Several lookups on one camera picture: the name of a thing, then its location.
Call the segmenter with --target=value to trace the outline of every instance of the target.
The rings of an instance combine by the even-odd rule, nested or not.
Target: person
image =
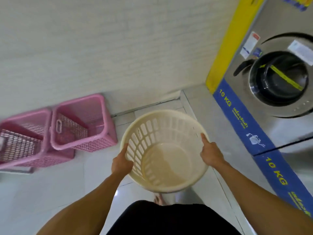
[[[224,160],[216,143],[201,134],[201,157],[215,168],[232,191],[250,225],[258,235],[313,234],[313,222],[301,210],[261,188]],[[127,144],[113,159],[112,174],[96,189],[67,206],[51,218],[37,235],[99,235],[122,179],[131,172],[133,162],[125,158]],[[111,234],[240,234],[231,224],[204,204],[164,204],[136,201],[118,218]]]

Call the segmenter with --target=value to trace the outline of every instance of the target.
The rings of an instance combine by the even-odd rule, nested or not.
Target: person's left arm
[[[51,218],[37,235],[99,235],[109,213],[114,194],[133,162],[125,158],[128,144],[113,159],[112,174],[96,189]]]

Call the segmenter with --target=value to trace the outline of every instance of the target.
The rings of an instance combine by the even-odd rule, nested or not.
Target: black shorts
[[[150,201],[132,203],[117,219],[112,234],[240,234],[206,205],[160,206]]]

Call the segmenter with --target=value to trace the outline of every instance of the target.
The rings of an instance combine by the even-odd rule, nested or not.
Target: blue banner
[[[225,79],[213,96],[251,155],[275,148]],[[253,158],[275,193],[311,217],[313,197],[280,151],[275,150]]]

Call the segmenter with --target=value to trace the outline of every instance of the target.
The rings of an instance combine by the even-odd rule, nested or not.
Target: pink plastic basket
[[[117,144],[115,126],[100,94],[59,104],[52,114],[51,144],[56,150],[94,152]]]
[[[74,150],[50,145],[49,109],[12,116],[0,123],[0,169],[11,166],[47,167],[74,158]]]

